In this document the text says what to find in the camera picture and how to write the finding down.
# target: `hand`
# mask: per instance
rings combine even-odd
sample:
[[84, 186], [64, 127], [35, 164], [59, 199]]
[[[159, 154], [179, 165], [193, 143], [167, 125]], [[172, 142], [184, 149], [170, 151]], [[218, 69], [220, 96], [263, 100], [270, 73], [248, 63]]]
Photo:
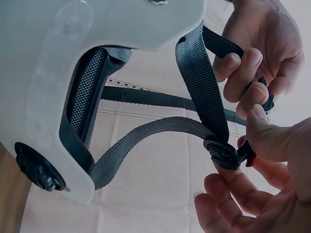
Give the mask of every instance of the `hand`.
[[[206, 233], [310, 232], [311, 118], [290, 128], [271, 126], [257, 104], [248, 114], [246, 128], [258, 156], [254, 168], [280, 192], [274, 196], [259, 191], [241, 170], [216, 167], [219, 174], [205, 179], [207, 194], [194, 200], [201, 227]], [[256, 217], [244, 216], [230, 193]]]
[[267, 88], [251, 80], [265, 77], [269, 91], [275, 96], [291, 91], [304, 61], [298, 26], [279, 0], [232, 0], [234, 12], [225, 26], [223, 37], [243, 50], [238, 55], [216, 58], [214, 69], [219, 82], [228, 78], [224, 97], [229, 102], [240, 101], [237, 113], [246, 118], [255, 103], [268, 99]]

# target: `finger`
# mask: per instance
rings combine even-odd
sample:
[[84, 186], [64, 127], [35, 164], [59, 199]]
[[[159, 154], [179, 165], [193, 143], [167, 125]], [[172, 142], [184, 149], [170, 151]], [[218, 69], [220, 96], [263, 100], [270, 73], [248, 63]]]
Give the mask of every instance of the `finger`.
[[223, 169], [217, 165], [215, 167], [241, 208], [256, 216], [261, 214], [266, 202], [273, 195], [257, 190], [254, 184], [240, 169], [232, 171]]
[[264, 84], [258, 82], [252, 83], [239, 101], [236, 109], [238, 116], [242, 119], [246, 119], [247, 113], [256, 103], [263, 105], [268, 98], [269, 92]]
[[253, 80], [262, 61], [262, 54], [258, 49], [246, 49], [237, 70], [228, 78], [224, 87], [224, 97], [227, 101], [236, 103]]
[[264, 109], [255, 104], [246, 120], [247, 140], [257, 156], [273, 162], [287, 161], [291, 128], [270, 125]]
[[287, 166], [283, 163], [275, 163], [257, 158], [253, 167], [271, 186], [279, 190], [283, 189], [291, 178]]
[[194, 205], [204, 232], [230, 232], [211, 195], [199, 194], [194, 198]]
[[241, 63], [240, 57], [235, 53], [230, 53], [223, 59], [215, 58], [213, 63], [214, 72], [217, 81], [223, 82], [239, 67]]
[[241, 231], [253, 221], [252, 217], [243, 215], [219, 174], [208, 175], [204, 184], [230, 229]]
[[301, 52], [293, 58], [282, 62], [276, 78], [269, 84], [268, 89], [272, 95], [279, 96], [289, 93], [298, 77], [304, 61], [304, 53]]

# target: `black mesh padding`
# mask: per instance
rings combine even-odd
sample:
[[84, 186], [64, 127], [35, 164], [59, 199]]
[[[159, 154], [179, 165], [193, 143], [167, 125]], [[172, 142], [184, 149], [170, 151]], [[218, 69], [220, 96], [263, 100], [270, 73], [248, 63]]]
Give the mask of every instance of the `black mesh padding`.
[[75, 92], [72, 93], [72, 96], [70, 97], [73, 98], [73, 100], [68, 118], [70, 125], [77, 134], [80, 132], [80, 128], [85, 117], [85, 112], [87, 110], [96, 78], [100, 71], [104, 53], [105, 49], [103, 47], [97, 48], [82, 72], [81, 77], [76, 77], [79, 79], [79, 82]]

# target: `wooden floor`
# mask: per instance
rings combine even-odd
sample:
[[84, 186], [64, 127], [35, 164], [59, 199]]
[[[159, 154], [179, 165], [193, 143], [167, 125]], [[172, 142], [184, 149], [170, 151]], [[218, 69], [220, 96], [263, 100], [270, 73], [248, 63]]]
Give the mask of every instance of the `wooden floor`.
[[0, 143], [0, 233], [19, 233], [30, 186]]

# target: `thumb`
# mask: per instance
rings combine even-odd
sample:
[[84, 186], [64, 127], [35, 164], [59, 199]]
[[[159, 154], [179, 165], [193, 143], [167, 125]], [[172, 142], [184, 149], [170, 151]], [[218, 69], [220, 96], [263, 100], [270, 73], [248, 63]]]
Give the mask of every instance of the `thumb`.
[[270, 125], [261, 105], [255, 104], [246, 120], [246, 136], [255, 154], [274, 161], [287, 161], [291, 128]]

